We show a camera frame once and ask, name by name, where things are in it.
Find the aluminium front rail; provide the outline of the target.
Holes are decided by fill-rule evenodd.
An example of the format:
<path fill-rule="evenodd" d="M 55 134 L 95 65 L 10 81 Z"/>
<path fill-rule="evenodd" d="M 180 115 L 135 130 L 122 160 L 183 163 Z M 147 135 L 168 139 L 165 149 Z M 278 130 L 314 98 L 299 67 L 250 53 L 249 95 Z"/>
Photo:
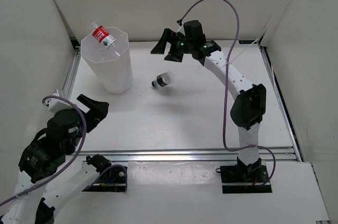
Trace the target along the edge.
<path fill-rule="evenodd" d="M 301 161 L 300 154 L 292 147 L 273 147 L 267 150 L 260 150 L 259 154 L 263 161 L 271 161 L 273 155 L 278 161 Z M 195 149 L 195 150 L 144 150 L 144 151 L 83 151 L 79 158 L 85 159 L 87 156 L 96 154 L 103 155 L 113 162 L 161 162 L 161 161 L 207 161 L 207 162 L 226 162 L 235 161 L 238 153 L 228 152 L 225 149 Z"/>

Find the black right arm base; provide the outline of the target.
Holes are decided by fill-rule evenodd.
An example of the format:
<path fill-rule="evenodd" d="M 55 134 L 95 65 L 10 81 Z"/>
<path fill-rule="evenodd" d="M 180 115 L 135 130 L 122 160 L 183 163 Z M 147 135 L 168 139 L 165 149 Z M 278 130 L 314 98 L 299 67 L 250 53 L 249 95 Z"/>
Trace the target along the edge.
<path fill-rule="evenodd" d="M 269 178 L 265 165 L 262 165 L 248 176 L 243 173 L 237 164 L 233 166 L 220 166 L 215 169 L 215 172 L 221 176 L 223 194 L 257 194 L 273 192 L 270 182 L 265 183 Z"/>

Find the white translucent plastic bin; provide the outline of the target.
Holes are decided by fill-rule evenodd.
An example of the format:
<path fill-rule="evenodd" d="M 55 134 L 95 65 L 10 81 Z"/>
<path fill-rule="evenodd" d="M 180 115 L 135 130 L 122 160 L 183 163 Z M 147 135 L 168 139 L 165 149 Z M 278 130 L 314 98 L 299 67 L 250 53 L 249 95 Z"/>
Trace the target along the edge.
<path fill-rule="evenodd" d="M 88 34 L 81 40 L 80 54 L 97 76 L 102 85 L 110 93 L 120 94 L 128 90 L 133 83 L 132 64 L 129 51 L 128 34 L 124 33 L 126 50 L 115 61 L 93 62 L 90 57 L 91 47 L 96 44 L 95 39 Z"/>

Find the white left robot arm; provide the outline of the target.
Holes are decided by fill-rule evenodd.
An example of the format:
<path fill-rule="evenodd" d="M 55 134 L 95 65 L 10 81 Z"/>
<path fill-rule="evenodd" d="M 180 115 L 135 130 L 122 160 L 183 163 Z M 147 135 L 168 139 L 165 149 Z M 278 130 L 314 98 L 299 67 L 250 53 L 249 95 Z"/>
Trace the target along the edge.
<path fill-rule="evenodd" d="M 95 155 L 87 158 L 85 167 L 55 192 L 47 185 L 72 164 L 81 151 L 86 135 L 108 115 L 109 104 L 85 95 L 77 100 L 88 108 L 83 111 L 58 96 L 47 96 L 42 102 L 53 116 L 24 149 L 19 164 L 14 195 L 2 202 L 10 203 L 1 223 L 54 223 L 63 207 L 96 180 L 110 178 L 109 161 Z"/>

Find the small black label bottle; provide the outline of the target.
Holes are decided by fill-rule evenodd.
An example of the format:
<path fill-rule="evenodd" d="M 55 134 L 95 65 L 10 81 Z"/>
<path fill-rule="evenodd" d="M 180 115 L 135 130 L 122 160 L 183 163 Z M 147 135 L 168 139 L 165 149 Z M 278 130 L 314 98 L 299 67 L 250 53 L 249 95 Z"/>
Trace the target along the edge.
<path fill-rule="evenodd" d="M 163 88 L 170 84 L 172 84 L 174 81 L 174 77 L 171 72 L 164 72 L 155 77 L 155 79 L 152 81 L 151 85 L 153 88 Z"/>

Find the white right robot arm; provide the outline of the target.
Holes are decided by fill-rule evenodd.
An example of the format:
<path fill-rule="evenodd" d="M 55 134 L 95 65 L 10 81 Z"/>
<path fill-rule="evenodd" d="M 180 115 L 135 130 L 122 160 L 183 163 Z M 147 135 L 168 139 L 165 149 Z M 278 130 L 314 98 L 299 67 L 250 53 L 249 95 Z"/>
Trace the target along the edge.
<path fill-rule="evenodd" d="M 184 33 L 165 28 L 151 53 L 164 54 L 166 45 L 170 44 L 166 61 L 182 62 L 183 56 L 190 54 L 226 86 L 226 93 L 234 99 L 230 117 L 239 133 L 237 175 L 248 182 L 261 167 L 258 131 L 266 112 L 266 88 L 263 84 L 252 83 L 227 61 L 221 47 L 215 41 L 206 39 L 198 20 L 184 23 L 183 28 Z"/>

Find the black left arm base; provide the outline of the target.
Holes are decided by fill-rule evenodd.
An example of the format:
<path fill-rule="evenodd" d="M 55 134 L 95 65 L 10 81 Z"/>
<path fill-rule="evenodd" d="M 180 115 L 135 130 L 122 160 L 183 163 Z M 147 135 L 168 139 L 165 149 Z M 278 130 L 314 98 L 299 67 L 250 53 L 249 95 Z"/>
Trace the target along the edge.
<path fill-rule="evenodd" d="M 111 164 L 83 192 L 125 193 L 128 189 L 127 166 Z"/>

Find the red label plastic bottle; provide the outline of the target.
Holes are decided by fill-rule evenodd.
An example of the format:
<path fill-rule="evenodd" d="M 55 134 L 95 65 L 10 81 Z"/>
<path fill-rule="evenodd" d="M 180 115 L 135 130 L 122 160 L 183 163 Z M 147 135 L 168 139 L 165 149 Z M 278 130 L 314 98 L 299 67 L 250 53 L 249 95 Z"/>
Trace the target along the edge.
<path fill-rule="evenodd" d="M 91 47 L 93 62 L 115 61 L 126 50 L 124 33 L 115 27 L 104 27 L 97 22 L 90 24 L 91 36 L 96 44 Z"/>

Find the aluminium right rail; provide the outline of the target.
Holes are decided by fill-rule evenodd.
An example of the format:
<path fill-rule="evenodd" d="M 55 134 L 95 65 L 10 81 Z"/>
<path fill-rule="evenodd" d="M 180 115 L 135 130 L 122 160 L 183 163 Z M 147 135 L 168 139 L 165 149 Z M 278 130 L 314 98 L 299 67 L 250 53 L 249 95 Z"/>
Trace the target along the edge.
<path fill-rule="evenodd" d="M 271 81 L 271 84 L 273 86 L 273 90 L 275 92 L 277 102 L 279 104 L 283 119 L 285 121 L 288 133 L 290 135 L 290 139 L 291 139 L 291 142 L 292 142 L 292 145 L 293 145 L 293 149 L 295 151 L 296 159 L 299 162 L 303 162 L 304 159 L 303 159 L 302 151 L 299 149 L 299 143 L 298 143 L 298 140 L 297 140 L 297 135 L 295 133 L 294 126 L 293 126 L 293 123 L 291 121 L 288 109 L 286 107 L 283 94 L 281 92 L 278 80 L 276 78 L 276 74 L 274 72 L 273 65 L 272 65 L 270 57 L 268 55 L 267 48 L 265 46 L 260 46 L 259 48 L 260 48 L 260 52 L 261 52 L 263 61 L 266 65 L 267 72 L 269 74 L 270 81 Z"/>

